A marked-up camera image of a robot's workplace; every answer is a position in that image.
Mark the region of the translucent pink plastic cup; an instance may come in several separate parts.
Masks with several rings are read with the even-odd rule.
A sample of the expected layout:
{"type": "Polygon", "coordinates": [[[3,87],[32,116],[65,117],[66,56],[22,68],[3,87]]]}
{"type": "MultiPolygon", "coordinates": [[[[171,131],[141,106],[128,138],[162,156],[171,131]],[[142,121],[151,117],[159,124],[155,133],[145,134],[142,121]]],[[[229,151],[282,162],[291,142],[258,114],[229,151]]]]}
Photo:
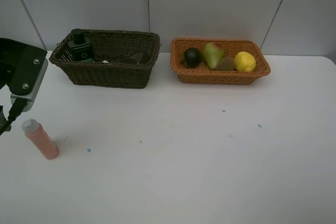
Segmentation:
{"type": "Polygon", "coordinates": [[[139,50],[124,58],[121,62],[125,64],[142,65],[146,64],[150,60],[150,58],[151,57],[147,52],[139,50]]]}

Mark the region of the dark green mangosteen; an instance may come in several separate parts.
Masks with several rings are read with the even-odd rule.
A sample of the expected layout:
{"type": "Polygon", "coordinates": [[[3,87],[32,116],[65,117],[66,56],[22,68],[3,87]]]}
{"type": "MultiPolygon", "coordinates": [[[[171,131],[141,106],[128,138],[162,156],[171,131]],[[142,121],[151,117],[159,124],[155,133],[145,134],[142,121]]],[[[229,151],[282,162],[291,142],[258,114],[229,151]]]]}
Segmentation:
{"type": "Polygon", "coordinates": [[[202,54],[196,48],[188,48],[183,52],[182,63],[188,68],[196,68],[202,62],[202,54]]]}

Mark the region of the green pear red blush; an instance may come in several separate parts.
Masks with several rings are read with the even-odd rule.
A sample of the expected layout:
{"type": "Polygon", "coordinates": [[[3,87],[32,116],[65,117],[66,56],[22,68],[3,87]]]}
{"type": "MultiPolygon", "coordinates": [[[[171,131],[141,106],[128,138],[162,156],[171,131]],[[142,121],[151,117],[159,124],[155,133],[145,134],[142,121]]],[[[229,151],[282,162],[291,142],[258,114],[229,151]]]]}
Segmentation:
{"type": "Polygon", "coordinates": [[[224,48],[218,42],[208,42],[202,51],[203,58],[211,70],[215,70],[224,54],[224,48]]]}

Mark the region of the brown kiwi fruit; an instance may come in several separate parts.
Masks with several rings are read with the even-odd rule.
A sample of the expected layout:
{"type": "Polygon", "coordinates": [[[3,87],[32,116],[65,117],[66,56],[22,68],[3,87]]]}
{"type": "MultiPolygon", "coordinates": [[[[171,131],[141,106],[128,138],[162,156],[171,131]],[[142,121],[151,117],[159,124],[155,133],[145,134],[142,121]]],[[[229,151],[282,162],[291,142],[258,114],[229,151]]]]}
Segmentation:
{"type": "Polygon", "coordinates": [[[235,70],[235,62],[234,59],[230,57],[224,57],[222,58],[216,68],[216,71],[234,71],[235,70]]]}

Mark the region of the yellow lemon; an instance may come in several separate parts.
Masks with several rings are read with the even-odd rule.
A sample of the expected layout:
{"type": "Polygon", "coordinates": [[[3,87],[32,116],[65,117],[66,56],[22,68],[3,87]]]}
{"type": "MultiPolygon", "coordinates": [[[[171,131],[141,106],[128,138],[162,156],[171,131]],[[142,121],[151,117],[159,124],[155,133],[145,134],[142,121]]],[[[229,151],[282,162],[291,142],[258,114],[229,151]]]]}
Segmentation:
{"type": "Polygon", "coordinates": [[[252,72],[256,68],[254,56],[246,51],[239,52],[234,59],[237,71],[252,72]]]}

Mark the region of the dark green pump bottle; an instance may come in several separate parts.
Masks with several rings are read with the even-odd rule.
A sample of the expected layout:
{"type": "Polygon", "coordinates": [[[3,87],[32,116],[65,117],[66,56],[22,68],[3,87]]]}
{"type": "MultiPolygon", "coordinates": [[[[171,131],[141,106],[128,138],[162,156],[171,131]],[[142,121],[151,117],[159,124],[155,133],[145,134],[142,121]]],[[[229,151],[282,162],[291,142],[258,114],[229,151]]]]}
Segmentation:
{"type": "Polygon", "coordinates": [[[71,40],[67,42],[73,61],[94,62],[94,53],[89,38],[85,36],[83,29],[73,29],[71,40]]]}

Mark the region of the pink bottle white cap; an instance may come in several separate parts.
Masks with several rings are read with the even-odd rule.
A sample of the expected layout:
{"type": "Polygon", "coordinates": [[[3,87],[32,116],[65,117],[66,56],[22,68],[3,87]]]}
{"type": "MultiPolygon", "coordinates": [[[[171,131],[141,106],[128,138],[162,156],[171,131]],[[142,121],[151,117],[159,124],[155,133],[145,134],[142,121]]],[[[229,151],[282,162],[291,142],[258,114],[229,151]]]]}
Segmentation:
{"type": "Polygon", "coordinates": [[[43,126],[34,119],[25,120],[21,128],[28,139],[38,148],[44,158],[53,159],[59,154],[57,145],[45,132],[43,126]]]}

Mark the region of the orange wicker basket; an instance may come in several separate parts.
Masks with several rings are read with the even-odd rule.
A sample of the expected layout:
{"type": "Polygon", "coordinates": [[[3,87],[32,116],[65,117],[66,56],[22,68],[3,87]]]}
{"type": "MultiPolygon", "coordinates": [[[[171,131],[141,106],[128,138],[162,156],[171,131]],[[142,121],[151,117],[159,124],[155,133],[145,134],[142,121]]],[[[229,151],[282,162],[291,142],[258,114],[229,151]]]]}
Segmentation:
{"type": "Polygon", "coordinates": [[[270,74],[271,69],[259,47],[250,40],[176,38],[171,42],[171,67],[180,81],[196,84],[248,85],[270,74]],[[217,42],[224,48],[226,57],[235,58],[240,51],[252,54],[256,59],[253,72],[212,71],[203,61],[196,68],[187,68],[183,63],[184,51],[196,48],[202,51],[209,42],[217,42]]]}

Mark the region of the dark brown wicker basket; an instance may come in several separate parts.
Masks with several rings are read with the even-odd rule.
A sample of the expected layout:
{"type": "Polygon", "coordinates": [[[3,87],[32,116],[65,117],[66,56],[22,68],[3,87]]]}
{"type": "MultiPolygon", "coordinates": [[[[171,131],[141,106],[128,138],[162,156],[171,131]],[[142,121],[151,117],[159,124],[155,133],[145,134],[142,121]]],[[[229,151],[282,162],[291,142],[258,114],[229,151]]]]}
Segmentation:
{"type": "Polygon", "coordinates": [[[94,62],[73,61],[67,45],[71,40],[71,34],[57,45],[49,58],[50,62],[59,67],[73,84],[127,89],[146,87],[160,51],[161,42],[158,34],[86,29],[85,36],[91,41],[94,62]],[[151,58],[146,64],[132,65],[121,62],[139,50],[150,55],[151,58]]]}

